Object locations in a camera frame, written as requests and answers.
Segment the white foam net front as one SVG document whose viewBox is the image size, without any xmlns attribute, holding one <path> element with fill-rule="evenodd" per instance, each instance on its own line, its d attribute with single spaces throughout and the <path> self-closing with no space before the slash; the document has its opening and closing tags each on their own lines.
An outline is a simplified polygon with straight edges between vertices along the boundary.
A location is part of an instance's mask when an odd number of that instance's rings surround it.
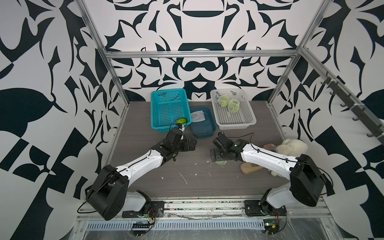
<svg viewBox="0 0 384 240">
<path fill-rule="evenodd" d="M 227 163 L 227 161 L 217 161 L 216 165 L 217 166 L 224 166 Z"/>
</svg>

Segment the green custard apple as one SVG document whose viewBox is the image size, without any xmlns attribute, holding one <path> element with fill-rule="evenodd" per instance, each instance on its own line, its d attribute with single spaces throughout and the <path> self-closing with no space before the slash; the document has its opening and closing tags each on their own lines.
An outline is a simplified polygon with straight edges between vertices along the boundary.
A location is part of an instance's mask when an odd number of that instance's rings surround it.
<svg viewBox="0 0 384 240">
<path fill-rule="evenodd" d="M 188 120 L 186 118 L 180 118 L 176 120 L 176 124 L 186 124 Z"/>
</svg>

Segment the white foam net sleeve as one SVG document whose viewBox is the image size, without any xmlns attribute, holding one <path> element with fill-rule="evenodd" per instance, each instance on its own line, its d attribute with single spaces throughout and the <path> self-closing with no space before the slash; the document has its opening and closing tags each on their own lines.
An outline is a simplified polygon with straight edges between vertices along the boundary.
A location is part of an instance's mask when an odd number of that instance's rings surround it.
<svg viewBox="0 0 384 240">
<path fill-rule="evenodd" d="M 230 103 L 230 98 L 228 95 L 221 95 L 219 98 L 218 98 L 218 104 L 225 108 L 229 105 Z"/>
</svg>

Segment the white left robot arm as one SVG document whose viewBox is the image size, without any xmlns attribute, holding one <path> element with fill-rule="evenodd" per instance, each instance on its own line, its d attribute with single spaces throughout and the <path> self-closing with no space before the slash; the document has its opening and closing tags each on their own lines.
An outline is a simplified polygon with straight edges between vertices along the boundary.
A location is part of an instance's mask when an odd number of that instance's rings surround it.
<svg viewBox="0 0 384 240">
<path fill-rule="evenodd" d="M 86 202 L 106 221 L 120 212 L 146 215 L 151 199 L 142 191 L 128 192 L 128 188 L 148 172 L 175 161 L 179 152 L 194 151 L 196 145 L 195 138 L 185 137 L 183 128 L 169 130 L 165 139 L 141 157 L 121 166 L 103 167 L 87 193 Z"/>
</svg>

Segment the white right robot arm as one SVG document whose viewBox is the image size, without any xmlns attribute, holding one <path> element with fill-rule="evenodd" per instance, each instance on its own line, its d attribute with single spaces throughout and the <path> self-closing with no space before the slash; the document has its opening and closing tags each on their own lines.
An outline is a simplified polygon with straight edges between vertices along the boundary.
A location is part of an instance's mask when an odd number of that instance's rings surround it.
<svg viewBox="0 0 384 240">
<path fill-rule="evenodd" d="M 234 160 L 255 164 L 289 180 L 279 188 L 268 189 L 259 201 L 246 202 L 248 216 L 272 216 L 293 203 L 308 207 L 318 204 L 327 178 L 325 171 L 318 168 L 311 157 L 305 154 L 299 157 L 281 155 L 249 141 L 232 141 L 223 132 L 218 133 L 213 144 L 215 148 L 211 150 L 211 158 L 214 162 Z"/>
</svg>

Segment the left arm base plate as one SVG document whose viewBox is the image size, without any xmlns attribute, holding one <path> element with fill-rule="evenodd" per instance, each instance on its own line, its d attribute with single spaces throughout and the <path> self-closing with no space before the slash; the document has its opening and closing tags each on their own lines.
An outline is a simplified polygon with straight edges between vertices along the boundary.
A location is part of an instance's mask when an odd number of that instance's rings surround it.
<svg viewBox="0 0 384 240">
<path fill-rule="evenodd" d="M 164 208 L 164 201 L 151 201 L 150 203 L 145 203 L 143 208 L 138 212 L 123 212 L 122 218 L 162 217 L 164 214 Z"/>
</svg>

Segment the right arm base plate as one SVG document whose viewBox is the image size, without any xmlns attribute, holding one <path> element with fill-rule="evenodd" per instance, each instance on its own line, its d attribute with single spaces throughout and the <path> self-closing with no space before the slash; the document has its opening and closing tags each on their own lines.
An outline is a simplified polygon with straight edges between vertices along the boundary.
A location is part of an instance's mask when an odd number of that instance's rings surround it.
<svg viewBox="0 0 384 240">
<path fill-rule="evenodd" d="M 245 214 L 248 217 L 263 217 L 263 216 L 286 216 L 287 210 L 285 206 L 274 208 L 264 200 L 245 200 Z"/>
</svg>

